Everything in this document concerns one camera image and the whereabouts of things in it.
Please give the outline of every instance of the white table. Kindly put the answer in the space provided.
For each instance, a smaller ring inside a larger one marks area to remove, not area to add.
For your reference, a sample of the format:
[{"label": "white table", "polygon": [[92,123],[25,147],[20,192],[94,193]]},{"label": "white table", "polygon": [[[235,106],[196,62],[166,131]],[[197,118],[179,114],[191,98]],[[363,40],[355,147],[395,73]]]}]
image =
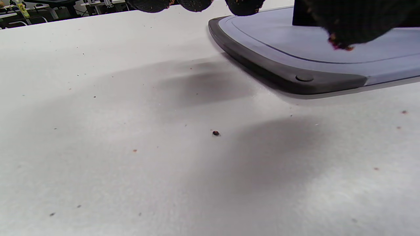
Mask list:
[{"label": "white table", "polygon": [[288,96],[212,43],[227,14],[0,31],[0,235],[417,236],[420,83]]}]

